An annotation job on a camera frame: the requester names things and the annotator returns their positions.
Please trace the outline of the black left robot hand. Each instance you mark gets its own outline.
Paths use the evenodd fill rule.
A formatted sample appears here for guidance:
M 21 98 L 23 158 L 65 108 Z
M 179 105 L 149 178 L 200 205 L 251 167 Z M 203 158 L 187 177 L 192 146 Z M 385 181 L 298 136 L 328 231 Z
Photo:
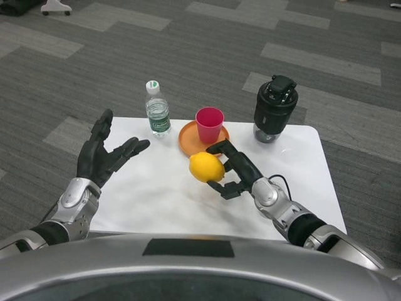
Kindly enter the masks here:
M 133 156 L 150 146 L 150 141 L 131 137 L 112 152 L 107 152 L 104 142 L 111 132 L 113 112 L 106 109 L 95 122 L 90 138 L 83 144 L 77 161 L 76 176 L 89 179 L 102 188 Z

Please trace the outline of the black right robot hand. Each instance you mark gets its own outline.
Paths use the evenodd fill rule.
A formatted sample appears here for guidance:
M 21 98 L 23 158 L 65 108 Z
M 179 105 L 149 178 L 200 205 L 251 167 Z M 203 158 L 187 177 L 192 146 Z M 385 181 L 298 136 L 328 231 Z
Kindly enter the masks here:
M 223 186 L 217 181 L 207 181 L 207 184 L 226 200 L 236 198 L 244 191 L 250 193 L 253 184 L 263 177 L 251 160 L 243 152 L 239 152 L 227 139 L 209 146 L 206 152 L 224 154 L 227 157 L 227 161 L 223 164 L 224 172 L 234 170 L 240 179 L 239 182 L 229 182 Z

